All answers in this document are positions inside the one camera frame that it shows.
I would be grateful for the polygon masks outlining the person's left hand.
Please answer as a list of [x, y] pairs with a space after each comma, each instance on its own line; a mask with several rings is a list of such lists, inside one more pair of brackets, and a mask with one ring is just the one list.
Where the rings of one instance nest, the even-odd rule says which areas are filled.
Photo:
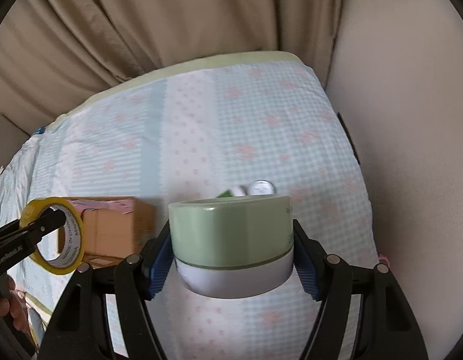
[[13, 317], [14, 328], [27, 333], [29, 331], [28, 319], [25, 309], [21, 305], [20, 297], [15, 291], [16, 284], [11, 276], [8, 276], [8, 289], [11, 297], [0, 298], [0, 318], [10, 314]]

